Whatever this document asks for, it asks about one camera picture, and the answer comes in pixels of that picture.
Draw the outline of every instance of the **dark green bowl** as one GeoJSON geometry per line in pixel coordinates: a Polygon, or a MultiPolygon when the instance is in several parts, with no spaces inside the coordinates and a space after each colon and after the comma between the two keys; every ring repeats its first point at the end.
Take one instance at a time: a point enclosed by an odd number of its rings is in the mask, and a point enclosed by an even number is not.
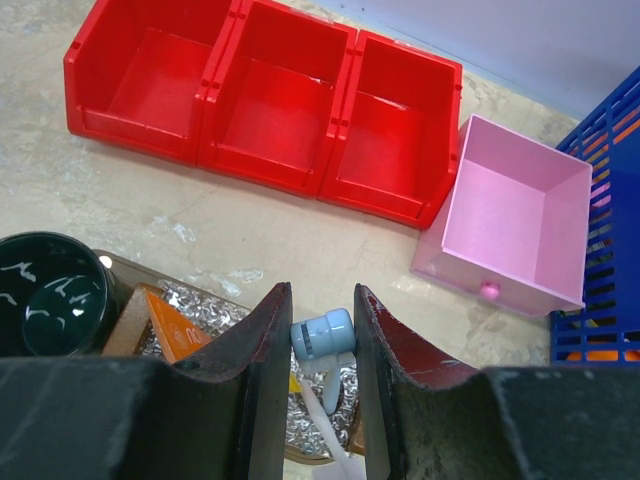
{"type": "Polygon", "coordinates": [[[71,237],[0,240],[0,356],[97,352],[126,298],[127,288],[71,237]]]}

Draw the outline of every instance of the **red plastic bin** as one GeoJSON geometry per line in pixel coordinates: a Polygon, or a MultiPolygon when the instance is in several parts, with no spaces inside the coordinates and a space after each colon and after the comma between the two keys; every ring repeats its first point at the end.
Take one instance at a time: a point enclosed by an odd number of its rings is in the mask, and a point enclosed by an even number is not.
{"type": "Polygon", "coordinates": [[[320,192],[427,228],[455,181],[462,66],[362,31],[320,192]]]}
{"type": "Polygon", "coordinates": [[[69,130],[195,165],[240,0],[98,0],[64,58],[69,130]]]}
{"type": "Polygon", "coordinates": [[[317,196],[356,37],[269,0],[243,4],[207,95],[198,165],[317,196]]]}

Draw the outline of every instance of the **pink drawer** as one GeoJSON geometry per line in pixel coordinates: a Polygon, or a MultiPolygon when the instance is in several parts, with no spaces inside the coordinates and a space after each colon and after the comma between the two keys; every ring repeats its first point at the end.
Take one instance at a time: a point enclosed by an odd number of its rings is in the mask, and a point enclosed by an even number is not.
{"type": "Polygon", "coordinates": [[[592,167],[472,115],[412,272],[525,315],[582,308],[592,167]]]}

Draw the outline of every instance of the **aluminum foil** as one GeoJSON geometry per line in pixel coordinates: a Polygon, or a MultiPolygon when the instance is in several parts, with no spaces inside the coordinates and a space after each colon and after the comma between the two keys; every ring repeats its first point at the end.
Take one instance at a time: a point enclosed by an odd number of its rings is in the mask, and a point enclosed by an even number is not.
{"type": "MultiPolygon", "coordinates": [[[[158,286],[164,290],[163,299],[167,303],[212,337],[221,335],[246,317],[250,311],[213,294],[191,289],[184,284],[161,280],[158,286]]],[[[149,330],[143,338],[138,353],[162,357],[162,349],[153,330],[149,330]]],[[[321,386],[324,374],[303,374],[293,353],[291,371],[298,380],[305,379],[309,382],[319,398],[322,396],[321,386]]],[[[338,440],[346,448],[358,399],[358,377],[355,365],[342,369],[341,380],[339,407],[329,418],[338,440]]],[[[289,394],[285,442],[288,446],[297,448],[307,455],[330,456],[322,435],[311,421],[302,395],[297,393],[289,394]]]]}

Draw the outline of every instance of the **blue plastic crate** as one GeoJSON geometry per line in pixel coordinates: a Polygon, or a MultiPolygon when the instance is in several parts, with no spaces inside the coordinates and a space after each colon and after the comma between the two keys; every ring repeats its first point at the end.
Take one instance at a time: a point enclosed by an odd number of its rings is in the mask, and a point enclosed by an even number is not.
{"type": "Polygon", "coordinates": [[[551,315],[551,362],[640,366],[640,68],[558,150],[593,165],[583,298],[551,315]]]}

